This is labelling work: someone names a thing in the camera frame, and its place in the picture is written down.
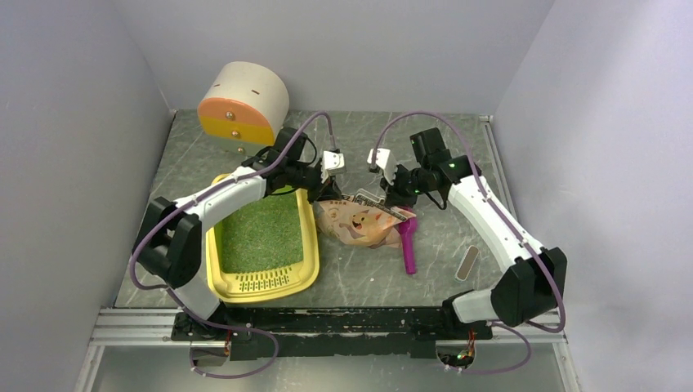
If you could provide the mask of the orange cat litter bag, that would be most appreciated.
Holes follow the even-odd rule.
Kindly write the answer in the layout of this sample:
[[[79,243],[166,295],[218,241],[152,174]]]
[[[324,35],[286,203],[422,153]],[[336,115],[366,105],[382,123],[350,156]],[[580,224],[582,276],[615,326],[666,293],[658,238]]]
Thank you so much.
[[[360,205],[354,195],[343,195],[341,201],[312,203],[315,223],[322,234],[340,242],[358,247],[400,247],[400,235],[396,226],[402,221],[378,210]],[[409,218],[416,217],[412,211],[392,207]]]

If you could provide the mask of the magenta plastic scoop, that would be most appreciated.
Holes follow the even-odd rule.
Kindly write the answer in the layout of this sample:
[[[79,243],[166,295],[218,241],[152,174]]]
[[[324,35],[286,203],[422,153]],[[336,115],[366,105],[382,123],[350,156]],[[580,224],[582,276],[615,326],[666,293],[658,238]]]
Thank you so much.
[[[405,273],[409,275],[416,274],[417,272],[414,255],[414,234],[417,228],[418,221],[415,217],[412,217],[396,226],[397,232],[400,235]]]

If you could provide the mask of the round cream drawer cabinet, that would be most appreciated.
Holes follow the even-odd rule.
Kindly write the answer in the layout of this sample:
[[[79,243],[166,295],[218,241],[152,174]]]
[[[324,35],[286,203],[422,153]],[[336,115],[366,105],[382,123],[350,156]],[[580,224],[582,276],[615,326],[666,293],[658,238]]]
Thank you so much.
[[[234,61],[222,67],[197,114],[205,134],[224,150],[251,156],[275,143],[288,108],[288,89],[276,73]]]

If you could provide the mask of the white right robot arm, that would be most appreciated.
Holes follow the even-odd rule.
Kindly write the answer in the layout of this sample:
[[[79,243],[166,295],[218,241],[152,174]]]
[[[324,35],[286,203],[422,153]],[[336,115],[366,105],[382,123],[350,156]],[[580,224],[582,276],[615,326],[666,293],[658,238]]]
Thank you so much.
[[[383,175],[386,205],[415,203],[421,195],[439,193],[444,206],[456,208],[472,224],[502,274],[491,287],[446,300],[444,305],[451,310],[440,318],[443,332],[459,338],[480,321],[515,327],[559,308],[566,277],[565,253],[558,247],[546,248],[522,229],[471,157],[452,156],[438,128],[416,133],[409,140],[419,165],[412,170],[396,163],[388,149],[369,151],[370,171]]]

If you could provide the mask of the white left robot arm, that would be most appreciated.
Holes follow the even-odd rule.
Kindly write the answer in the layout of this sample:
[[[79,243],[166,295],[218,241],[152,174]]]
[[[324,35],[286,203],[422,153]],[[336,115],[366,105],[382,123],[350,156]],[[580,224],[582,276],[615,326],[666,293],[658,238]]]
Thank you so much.
[[[307,142],[302,129],[284,128],[272,146],[209,187],[174,201],[151,201],[127,265],[132,282],[141,290],[148,288],[138,280],[136,265],[160,278],[158,287],[195,316],[194,330],[208,340],[225,331],[227,305],[268,301],[309,287],[320,270],[311,203],[341,197],[334,176],[343,169],[344,157],[332,147],[316,164],[303,162]],[[233,213],[279,195],[284,187],[295,192],[289,211],[298,225],[300,258],[287,266],[241,274],[239,279],[226,278],[218,260],[217,229]]]

